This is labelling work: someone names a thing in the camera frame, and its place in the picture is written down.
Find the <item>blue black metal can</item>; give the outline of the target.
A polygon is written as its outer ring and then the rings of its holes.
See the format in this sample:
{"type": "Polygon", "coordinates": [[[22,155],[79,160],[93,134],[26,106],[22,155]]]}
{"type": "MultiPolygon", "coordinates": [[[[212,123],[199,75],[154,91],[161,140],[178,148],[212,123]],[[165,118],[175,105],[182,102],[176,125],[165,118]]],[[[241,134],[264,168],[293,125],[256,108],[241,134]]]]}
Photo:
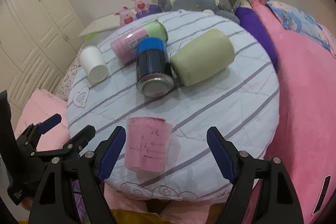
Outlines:
{"type": "Polygon", "coordinates": [[[145,38],[137,45],[138,91],[146,97],[166,95],[174,87],[165,42],[159,38],[145,38]]]}

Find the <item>green foam cup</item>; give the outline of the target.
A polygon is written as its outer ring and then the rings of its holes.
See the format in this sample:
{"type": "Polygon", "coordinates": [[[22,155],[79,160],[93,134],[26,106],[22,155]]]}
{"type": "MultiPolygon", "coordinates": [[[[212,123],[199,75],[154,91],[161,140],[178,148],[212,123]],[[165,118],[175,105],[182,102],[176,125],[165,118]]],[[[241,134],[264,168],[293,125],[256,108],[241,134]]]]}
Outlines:
{"type": "Polygon", "coordinates": [[[212,29],[191,40],[170,59],[170,64],[184,86],[193,86],[213,77],[235,59],[230,39],[212,29]]]}

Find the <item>pink bunny toy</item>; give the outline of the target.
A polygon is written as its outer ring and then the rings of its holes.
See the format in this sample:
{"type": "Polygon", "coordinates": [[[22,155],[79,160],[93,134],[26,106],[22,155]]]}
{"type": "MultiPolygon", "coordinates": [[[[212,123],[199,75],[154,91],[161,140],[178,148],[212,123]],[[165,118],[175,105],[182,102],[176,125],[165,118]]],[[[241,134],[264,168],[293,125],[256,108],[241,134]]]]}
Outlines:
{"type": "Polygon", "coordinates": [[[150,4],[147,0],[131,0],[134,2],[134,9],[138,14],[149,12],[150,4]]]}
{"type": "Polygon", "coordinates": [[[113,14],[119,16],[121,27],[137,20],[135,13],[126,6],[123,6],[120,11],[116,11],[113,14]]]}

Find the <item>purple blanket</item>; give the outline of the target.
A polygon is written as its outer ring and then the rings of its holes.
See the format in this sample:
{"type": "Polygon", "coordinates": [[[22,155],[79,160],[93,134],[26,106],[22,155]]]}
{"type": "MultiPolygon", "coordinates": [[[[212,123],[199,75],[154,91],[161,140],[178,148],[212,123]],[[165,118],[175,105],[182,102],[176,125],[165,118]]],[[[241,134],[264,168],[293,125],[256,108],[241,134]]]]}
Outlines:
{"type": "Polygon", "coordinates": [[[240,25],[245,28],[256,40],[262,45],[268,53],[275,71],[278,71],[278,55],[274,48],[273,42],[263,26],[256,12],[246,7],[238,7],[235,15],[240,20],[240,25]]]}

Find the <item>pink green labelled jar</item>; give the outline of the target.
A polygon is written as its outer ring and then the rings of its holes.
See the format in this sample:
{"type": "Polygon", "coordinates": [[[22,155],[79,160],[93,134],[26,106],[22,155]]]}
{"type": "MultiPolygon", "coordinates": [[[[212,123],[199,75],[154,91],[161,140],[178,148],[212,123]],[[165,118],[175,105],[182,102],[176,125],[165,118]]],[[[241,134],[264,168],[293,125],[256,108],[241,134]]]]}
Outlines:
{"type": "Polygon", "coordinates": [[[137,57],[137,45],[145,38],[158,38],[167,42],[167,29],[159,21],[154,20],[127,31],[112,41],[110,46],[123,65],[131,63],[137,57]]]}

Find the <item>pink fleece blanket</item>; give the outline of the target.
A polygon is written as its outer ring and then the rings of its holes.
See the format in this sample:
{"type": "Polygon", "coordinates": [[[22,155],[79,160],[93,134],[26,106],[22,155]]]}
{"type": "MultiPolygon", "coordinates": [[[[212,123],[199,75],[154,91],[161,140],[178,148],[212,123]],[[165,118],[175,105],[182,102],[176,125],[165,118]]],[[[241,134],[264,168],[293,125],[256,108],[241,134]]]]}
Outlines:
{"type": "Polygon", "coordinates": [[[335,191],[335,58],[314,40],[286,30],[270,8],[254,1],[278,54],[280,121],[266,159],[279,157],[294,184],[305,223],[335,191]]]}

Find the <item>white paper cup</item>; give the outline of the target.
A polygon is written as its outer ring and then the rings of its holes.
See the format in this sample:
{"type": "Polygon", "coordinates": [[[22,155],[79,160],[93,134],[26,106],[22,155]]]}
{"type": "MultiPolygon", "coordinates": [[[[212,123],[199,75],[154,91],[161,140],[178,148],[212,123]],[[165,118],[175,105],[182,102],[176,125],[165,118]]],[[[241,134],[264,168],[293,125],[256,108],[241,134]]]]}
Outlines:
{"type": "Polygon", "coordinates": [[[96,46],[85,47],[80,53],[79,63],[92,83],[99,83],[108,75],[104,57],[96,46]]]}

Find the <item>left pink bunny toy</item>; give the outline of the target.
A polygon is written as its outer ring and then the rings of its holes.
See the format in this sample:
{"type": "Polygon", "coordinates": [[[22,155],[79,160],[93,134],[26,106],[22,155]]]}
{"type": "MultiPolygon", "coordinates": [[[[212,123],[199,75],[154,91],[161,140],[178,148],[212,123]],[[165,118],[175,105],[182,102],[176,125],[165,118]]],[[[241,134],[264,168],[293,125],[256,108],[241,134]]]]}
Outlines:
{"type": "Polygon", "coordinates": [[[123,6],[120,11],[116,11],[113,14],[119,16],[121,27],[137,20],[135,13],[126,6],[123,6]]]}

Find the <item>cream wardrobe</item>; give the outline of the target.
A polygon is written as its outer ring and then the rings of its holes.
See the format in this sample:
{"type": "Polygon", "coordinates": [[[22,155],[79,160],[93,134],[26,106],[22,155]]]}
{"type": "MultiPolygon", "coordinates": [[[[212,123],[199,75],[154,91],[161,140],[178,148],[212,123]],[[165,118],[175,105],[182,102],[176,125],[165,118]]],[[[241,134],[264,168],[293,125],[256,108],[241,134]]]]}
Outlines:
{"type": "Polygon", "coordinates": [[[56,91],[83,30],[68,0],[1,0],[1,90],[15,115],[36,89],[56,91]]]}

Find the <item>white striped folded quilt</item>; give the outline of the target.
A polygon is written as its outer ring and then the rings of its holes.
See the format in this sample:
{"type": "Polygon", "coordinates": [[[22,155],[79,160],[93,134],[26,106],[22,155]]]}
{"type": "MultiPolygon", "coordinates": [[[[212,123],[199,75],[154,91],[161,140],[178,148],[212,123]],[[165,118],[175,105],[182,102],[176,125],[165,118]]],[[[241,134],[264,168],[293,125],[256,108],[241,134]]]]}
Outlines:
{"type": "Polygon", "coordinates": [[[177,11],[147,16],[113,32],[97,35],[109,70],[98,83],[79,71],[68,98],[71,135],[87,125],[96,130],[86,147],[93,150],[117,126],[134,117],[161,118],[172,125],[165,170],[140,173],[118,158],[106,183],[119,192],[141,199],[226,201],[231,184],[224,179],[209,149],[207,130],[216,127],[238,150],[261,159],[272,142],[279,121],[279,84],[272,61],[262,45],[239,24],[201,12],[177,11]],[[169,36],[169,56],[205,32],[217,29],[231,41],[235,60],[214,77],[191,87],[176,85],[161,98],[146,98],[136,88],[136,65],[124,67],[111,42],[132,28],[159,20],[169,36]]]}

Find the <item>blue cartoon pillow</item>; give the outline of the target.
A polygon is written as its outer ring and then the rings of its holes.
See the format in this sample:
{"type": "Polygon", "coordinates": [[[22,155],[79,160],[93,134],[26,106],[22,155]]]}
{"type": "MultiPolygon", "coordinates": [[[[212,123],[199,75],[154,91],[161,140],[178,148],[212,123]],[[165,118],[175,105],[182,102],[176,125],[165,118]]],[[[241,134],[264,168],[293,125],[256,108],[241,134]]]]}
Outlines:
{"type": "Polygon", "coordinates": [[[330,43],[323,33],[322,26],[319,25],[314,17],[279,1],[266,0],[266,5],[272,10],[286,30],[305,35],[328,51],[331,51],[330,43]]]}

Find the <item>pink lined clear plastic cup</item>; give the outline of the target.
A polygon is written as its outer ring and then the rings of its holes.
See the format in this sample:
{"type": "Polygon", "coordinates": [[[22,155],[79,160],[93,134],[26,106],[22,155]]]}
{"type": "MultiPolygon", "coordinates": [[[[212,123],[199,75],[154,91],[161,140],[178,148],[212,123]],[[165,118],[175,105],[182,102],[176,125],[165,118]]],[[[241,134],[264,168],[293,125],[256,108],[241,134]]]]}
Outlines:
{"type": "Polygon", "coordinates": [[[134,117],[127,121],[125,166],[135,172],[162,173],[172,134],[164,119],[134,117]]]}

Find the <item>grey bear plush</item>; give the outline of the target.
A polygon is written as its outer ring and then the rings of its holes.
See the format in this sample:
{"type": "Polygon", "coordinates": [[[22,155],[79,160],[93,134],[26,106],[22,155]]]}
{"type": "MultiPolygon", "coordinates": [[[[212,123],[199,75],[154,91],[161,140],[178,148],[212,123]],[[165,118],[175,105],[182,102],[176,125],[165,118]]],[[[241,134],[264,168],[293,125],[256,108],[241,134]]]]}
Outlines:
{"type": "Polygon", "coordinates": [[[224,9],[222,0],[167,0],[164,11],[195,11],[222,16],[240,24],[240,19],[232,11],[224,9]]]}

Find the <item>right pink bunny toy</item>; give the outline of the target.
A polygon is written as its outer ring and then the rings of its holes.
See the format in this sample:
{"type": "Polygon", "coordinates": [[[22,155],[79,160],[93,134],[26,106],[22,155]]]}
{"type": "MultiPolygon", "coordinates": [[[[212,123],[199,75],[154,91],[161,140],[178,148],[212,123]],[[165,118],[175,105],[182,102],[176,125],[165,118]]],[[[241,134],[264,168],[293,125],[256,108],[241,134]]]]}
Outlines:
{"type": "Polygon", "coordinates": [[[150,4],[147,0],[131,0],[134,2],[134,9],[138,14],[149,12],[150,4]]]}

